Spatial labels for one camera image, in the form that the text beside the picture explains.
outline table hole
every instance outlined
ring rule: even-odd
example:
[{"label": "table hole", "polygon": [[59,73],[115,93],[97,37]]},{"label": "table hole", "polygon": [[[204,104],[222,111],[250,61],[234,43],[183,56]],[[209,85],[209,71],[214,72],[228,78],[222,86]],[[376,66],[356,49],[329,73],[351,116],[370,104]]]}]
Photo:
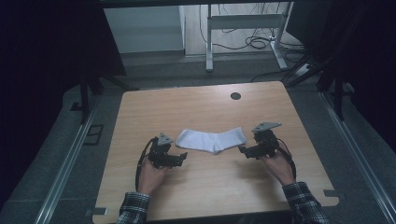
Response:
[{"label": "table hole", "polygon": [[241,99],[241,94],[239,94],[239,92],[233,92],[233,93],[231,93],[231,98],[233,100],[239,100],[239,99]]}]

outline hand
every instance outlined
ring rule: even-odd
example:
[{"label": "hand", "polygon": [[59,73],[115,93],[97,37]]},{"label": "hand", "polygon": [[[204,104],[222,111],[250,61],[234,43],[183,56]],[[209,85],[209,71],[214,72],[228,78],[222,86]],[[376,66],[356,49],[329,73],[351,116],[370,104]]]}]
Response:
[{"label": "hand", "polygon": [[[288,152],[286,146],[283,145],[283,143],[280,142],[279,145]],[[260,157],[260,159],[265,163],[268,171],[280,182],[282,186],[296,182],[289,163],[286,161],[286,158],[280,151],[278,151],[272,158],[263,156]]]},{"label": "hand", "polygon": [[142,163],[142,171],[140,173],[139,186],[137,192],[151,195],[165,179],[166,172],[169,167],[157,169],[154,165],[145,158]]}]

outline dark wall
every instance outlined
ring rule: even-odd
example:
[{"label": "dark wall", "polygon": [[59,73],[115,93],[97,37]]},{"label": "dark wall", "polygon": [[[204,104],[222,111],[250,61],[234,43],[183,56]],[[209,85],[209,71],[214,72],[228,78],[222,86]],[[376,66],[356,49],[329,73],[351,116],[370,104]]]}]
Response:
[{"label": "dark wall", "polygon": [[101,8],[56,1],[1,1],[0,206],[40,149],[80,81],[125,75]]},{"label": "dark wall", "polygon": [[286,31],[306,48],[316,47],[321,40],[332,1],[294,2]]},{"label": "dark wall", "polygon": [[[396,1],[366,2],[367,10],[346,45],[339,71],[355,89],[354,105],[396,152]],[[334,31],[345,31],[343,18],[356,5],[333,1],[318,58],[328,56],[337,44],[341,34]]]}]

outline metal rail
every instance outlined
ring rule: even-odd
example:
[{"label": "metal rail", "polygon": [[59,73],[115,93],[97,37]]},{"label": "metal rail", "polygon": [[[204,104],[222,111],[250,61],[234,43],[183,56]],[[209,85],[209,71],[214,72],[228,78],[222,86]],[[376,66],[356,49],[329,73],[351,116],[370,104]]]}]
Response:
[{"label": "metal rail", "polygon": [[376,177],[373,169],[364,157],[359,145],[356,143],[346,124],[335,114],[334,110],[332,109],[332,100],[326,93],[323,92],[320,92],[319,96],[327,106],[328,112],[332,117],[332,121],[334,122],[338,132],[343,137],[350,155],[356,162],[388,223],[396,223],[396,209],[392,199],[389,197],[382,183]]},{"label": "metal rail", "polygon": [[56,175],[51,188],[49,189],[49,193],[47,194],[46,199],[41,206],[40,211],[35,219],[35,224],[48,224],[50,223],[50,219],[52,218],[53,212],[55,211],[56,205],[61,198],[61,195],[64,191],[64,186],[70,176],[70,173],[73,169],[74,163],[78,156],[78,153],[81,149],[82,144],[84,143],[85,136],[90,128],[93,117],[96,113],[96,108],[99,105],[100,96],[93,96],[92,99],[92,109],[89,114],[87,121],[84,124],[81,124],[78,130],[78,134],[76,135],[75,140],[73,141],[72,146],[70,147],[64,162],[58,174]]}]

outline wooden table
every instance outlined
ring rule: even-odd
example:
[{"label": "wooden table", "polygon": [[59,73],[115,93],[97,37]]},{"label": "wooden table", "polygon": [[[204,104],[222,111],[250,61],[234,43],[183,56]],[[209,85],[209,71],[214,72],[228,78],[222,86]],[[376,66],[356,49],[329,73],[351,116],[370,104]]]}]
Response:
[{"label": "wooden table", "polygon": [[[240,100],[231,94],[239,92]],[[126,191],[134,191],[134,173],[148,140],[164,132],[176,142],[183,129],[223,133],[242,127],[247,146],[260,122],[281,122],[273,129],[288,145],[297,180],[308,184],[323,206],[338,204],[323,190],[333,189],[296,110],[280,82],[131,91],[123,95],[96,207],[107,215],[93,222],[114,223]],[[237,147],[217,155],[172,144],[171,155],[189,152],[170,170],[153,195],[148,220],[211,217],[288,210],[280,184],[261,161],[246,159]]]}]

